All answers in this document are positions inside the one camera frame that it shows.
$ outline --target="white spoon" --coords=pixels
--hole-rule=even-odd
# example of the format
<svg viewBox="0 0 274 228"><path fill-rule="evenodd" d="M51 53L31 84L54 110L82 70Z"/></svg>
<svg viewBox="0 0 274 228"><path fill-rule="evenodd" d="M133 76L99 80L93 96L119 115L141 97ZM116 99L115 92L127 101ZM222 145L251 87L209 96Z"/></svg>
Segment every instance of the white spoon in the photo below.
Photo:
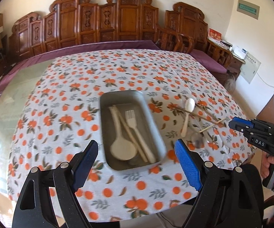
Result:
<svg viewBox="0 0 274 228"><path fill-rule="evenodd" d="M115 125L116 139L111 145L111 154L119 160L130 160L137 154L137 149L132 142L122 136L118 114L114 107L109 107Z"/></svg>
<svg viewBox="0 0 274 228"><path fill-rule="evenodd" d="M195 100L192 98L188 98L186 100L186 104L184 109L188 112L193 112L195 108ZM188 130L188 123L189 123L189 113L187 113L186 118L184 119L184 123L183 123L183 127L181 130L181 137L184 138L187 134L187 130Z"/></svg>

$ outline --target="purple seat pad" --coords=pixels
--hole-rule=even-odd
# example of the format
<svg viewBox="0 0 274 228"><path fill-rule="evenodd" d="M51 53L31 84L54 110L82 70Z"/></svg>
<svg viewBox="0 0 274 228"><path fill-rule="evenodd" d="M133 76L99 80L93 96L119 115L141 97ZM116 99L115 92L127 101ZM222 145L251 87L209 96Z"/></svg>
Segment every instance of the purple seat pad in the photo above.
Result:
<svg viewBox="0 0 274 228"><path fill-rule="evenodd" d="M0 93L6 88L13 77L19 70L33 66L37 63L45 62L56 57L77 54L82 52L90 52L97 50L113 50L113 49L148 49L148 50L160 50L151 40L140 41L116 41L116 42L101 42L85 45L76 45L68 48L63 48L55 51L43 53L29 59L25 59L16 66L0 81Z"/></svg>
<svg viewBox="0 0 274 228"><path fill-rule="evenodd" d="M201 50L193 49L190 55L194 57L196 61L204 66L209 72L216 72L221 74L225 74L227 72L227 70L222 65L220 65Z"/></svg>

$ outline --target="table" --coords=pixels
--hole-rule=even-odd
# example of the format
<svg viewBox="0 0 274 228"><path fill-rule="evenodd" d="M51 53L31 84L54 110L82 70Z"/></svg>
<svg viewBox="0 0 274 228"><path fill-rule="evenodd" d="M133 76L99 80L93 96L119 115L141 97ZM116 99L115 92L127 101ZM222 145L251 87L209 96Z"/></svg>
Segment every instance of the table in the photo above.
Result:
<svg viewBox="0 0 274 228"><path fill-rule="evenodd" d="M5 195L13 134L28 96L51 62L20 70L0 97L0 193Z"/></svg>
<svg viewBox="0 0 274 228"><path fill-rule="evenodd" d="M144 93L168 152L149 171L117 176L103 161L99 96L127 89ZM99 154L86 184L76 192L90 221L136 218L195 197L197 192L188 184L173 149L184 118L177 107L183 107L188 97L218 118L228 116L227 122L232 116L245 118L227 91L190 55L106 50L56 58L36 83L18 121L9 164L9 197L17 200L31 167L55 168L70 161L91 139L98 142ZM207 125L190 119L190 126ZM240 165L254 150L242 134L228 127L213 127L209 134L214 142L200 149L191 144L190 134L184 141L218 167ZM54 189L50 195L56 215L62 216Z"/></svg>

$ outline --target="fork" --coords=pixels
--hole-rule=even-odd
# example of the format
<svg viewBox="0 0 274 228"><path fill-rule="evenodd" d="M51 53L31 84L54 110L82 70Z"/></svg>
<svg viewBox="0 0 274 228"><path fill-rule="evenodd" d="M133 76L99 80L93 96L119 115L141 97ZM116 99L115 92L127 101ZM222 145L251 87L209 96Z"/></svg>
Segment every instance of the fork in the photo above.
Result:
<svg viewBox="0 0 274 228"><path fill-rule="evenodd" d="M136 122L136 117L135 117L134 110L126 111L125 112L125 119L126 119L126 122L127 122L128 126L135 131L135 133L136 133L136 135L137 135L137 137L140 141L140 144L141 144L141 146L142 146L142 148L143 148L143 150L144 150L144 152L145 152L145 154L146 154L146 156L149 160L149 162L151 164L156 163L156 159L155 159L154 154L152 153L149 146L144 141L142 135L140 134L140 132L137 128L137 122Z"/></svg>

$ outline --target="paper sheet on wall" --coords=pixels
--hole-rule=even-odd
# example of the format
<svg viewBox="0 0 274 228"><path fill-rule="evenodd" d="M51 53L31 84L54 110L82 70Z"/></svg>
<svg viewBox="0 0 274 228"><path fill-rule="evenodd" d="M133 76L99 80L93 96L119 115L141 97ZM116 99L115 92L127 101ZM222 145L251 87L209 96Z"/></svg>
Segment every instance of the paper sheet on wall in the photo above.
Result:
<svg viewBox="0 0 274 228"><path fill-rule="evenodd" d="M255 57L253 57L249 52L245 58L246 64L243 64L240 68L241 76L250 84L253 80L261 62L258 61Z"/></svg>

